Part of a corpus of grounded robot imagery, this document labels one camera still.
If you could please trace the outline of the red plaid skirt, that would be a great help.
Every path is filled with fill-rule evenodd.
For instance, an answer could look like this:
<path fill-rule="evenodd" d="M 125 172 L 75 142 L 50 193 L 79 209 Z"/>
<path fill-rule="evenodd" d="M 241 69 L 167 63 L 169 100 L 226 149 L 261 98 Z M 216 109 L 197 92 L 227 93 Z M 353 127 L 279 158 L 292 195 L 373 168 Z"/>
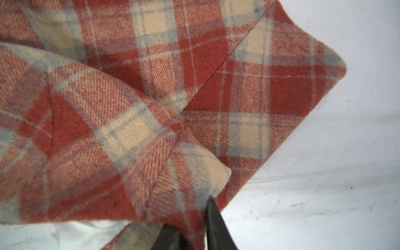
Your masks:
<path fill-rule="evenodd" d="M 1 223 L 126 220 L 204 248 L 224 208 L 346 74 L 278 1 L 1 1 Z"/>

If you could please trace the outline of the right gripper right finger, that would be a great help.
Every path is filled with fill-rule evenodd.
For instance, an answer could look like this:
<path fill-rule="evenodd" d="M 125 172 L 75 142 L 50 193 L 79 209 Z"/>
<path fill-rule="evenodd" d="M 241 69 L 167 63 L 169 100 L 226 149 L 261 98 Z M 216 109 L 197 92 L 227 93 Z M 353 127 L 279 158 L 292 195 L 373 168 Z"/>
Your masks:
<path fill-rule="evenodd" d="M 207 249 L 238 250 L 219 211 L 219 207 L 212 196 L 208 198 L 205 217 L 207 225 Z"/>

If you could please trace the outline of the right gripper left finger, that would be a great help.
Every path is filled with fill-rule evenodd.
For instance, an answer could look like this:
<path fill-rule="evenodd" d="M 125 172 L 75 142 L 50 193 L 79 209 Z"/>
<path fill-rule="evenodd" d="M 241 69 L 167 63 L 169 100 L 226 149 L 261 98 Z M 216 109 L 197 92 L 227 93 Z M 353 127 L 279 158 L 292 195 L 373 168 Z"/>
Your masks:
<path fill-rule="evenodd" d="M 163 226 L 151 250 L 191 250 L 192 246 L 181 232 L 172 226 Z"/>

